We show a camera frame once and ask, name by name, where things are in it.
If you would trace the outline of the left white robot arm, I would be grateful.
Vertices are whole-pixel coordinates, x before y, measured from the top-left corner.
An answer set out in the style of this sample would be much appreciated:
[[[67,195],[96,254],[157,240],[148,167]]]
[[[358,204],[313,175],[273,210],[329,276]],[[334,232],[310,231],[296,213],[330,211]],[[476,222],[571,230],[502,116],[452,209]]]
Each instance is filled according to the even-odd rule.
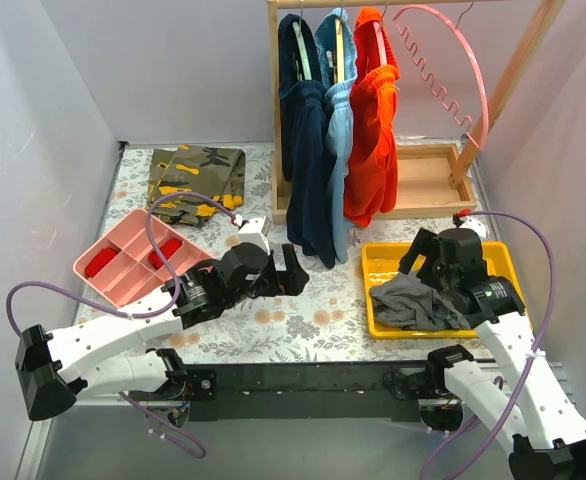
[[[150,400],[212,398],[216,377],[190,372],[174,350],[126,352],[215,320],[248,298],[300,295],[309,276],[293,245],[283,245],[282,251],[283,270],[276,268],[272,252],[247,242],[221,259],[202,260],[139,300],[146,318],[124,308],[72,327],[24,330],[15,369],[28,418],[51,419],[79,399],[120,392]]]

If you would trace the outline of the grey shorts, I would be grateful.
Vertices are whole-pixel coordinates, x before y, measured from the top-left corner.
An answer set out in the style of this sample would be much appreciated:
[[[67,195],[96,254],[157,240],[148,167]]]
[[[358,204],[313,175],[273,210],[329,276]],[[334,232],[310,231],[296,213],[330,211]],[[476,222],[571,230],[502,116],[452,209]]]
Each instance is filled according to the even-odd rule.
[[[372,286],[369,294],[375,319],[388,327],[429,332],[471,329],[451,300],[421,283],[413,273],[398,273]]]

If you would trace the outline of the pink plastic hanger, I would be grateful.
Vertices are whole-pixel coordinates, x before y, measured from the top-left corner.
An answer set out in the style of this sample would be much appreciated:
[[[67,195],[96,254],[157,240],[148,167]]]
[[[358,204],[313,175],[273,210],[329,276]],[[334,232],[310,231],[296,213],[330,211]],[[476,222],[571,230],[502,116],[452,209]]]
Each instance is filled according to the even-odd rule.
[[[419,12],[438,27],[413,32]],[[413,3],[399,8],[392,17],[412,64],[431,95],[447,111],[472,145],[483,150],[490,129],[489,102],[482,70],[469,41],[460,30],[461,19],[450,19],[433,6]]]

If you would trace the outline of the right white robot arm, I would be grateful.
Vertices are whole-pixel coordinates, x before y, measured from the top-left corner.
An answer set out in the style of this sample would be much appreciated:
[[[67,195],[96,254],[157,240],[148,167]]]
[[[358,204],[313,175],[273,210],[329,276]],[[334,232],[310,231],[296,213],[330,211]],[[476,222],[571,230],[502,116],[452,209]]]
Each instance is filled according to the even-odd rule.
[[[462,346],[428,355],[427,389],[454,394],[508,456],[515,479],[586,479],[586,420],[560,386],[536,346],[525,305],[513,283],[490,274],[476,232],[421,229],[399,262],[409,272],[418,257],[418,279],[451,301],[493,355],[511,392],[505,394]]]

